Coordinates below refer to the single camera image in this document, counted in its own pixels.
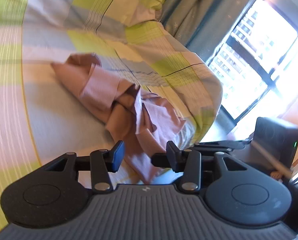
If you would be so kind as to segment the pink cloth garment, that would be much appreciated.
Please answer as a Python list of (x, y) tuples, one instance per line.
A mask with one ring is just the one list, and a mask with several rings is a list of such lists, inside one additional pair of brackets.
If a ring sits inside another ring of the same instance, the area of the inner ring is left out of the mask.
[(62, 85), (105, 124), (114, 142), (125, 143), (125, 161), (145, 184), (160, 173), (151, 157), (165, 153), (170, 140), (185, 142), (186, 121), (167, 99), (105, 70), (95, 54), (72, 54), (51, 66)]

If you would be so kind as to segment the grey-blue curtain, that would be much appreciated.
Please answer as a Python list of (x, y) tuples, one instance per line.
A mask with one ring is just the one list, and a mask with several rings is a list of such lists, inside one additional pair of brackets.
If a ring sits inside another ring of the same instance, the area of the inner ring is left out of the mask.
[(210, 63), (256, 0), (166, 0), (161, 23), (188, 50)]

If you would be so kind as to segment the plaid bed sheet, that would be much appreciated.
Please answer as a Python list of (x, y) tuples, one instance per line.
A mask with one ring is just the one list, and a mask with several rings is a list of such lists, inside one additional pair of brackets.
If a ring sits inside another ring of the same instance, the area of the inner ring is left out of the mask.
[[(0, 0), (0, 196), (57, 156), (113, 144), (51, 64), (96, 54), (104, 69), (167, 99), (200, 141), (221, 103), (220, 81), (160, 23), (165, 0)], [(6, 226), (0, 208), (0, 230)]]

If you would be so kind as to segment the window with black frame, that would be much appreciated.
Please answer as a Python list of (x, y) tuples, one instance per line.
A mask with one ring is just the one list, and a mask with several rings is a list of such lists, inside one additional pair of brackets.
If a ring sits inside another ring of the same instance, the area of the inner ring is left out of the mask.
[(256, 0), (209, 64), (223, 85), (219, 123), (228, 130), (279, 116), (298, 100), (298, 27)]

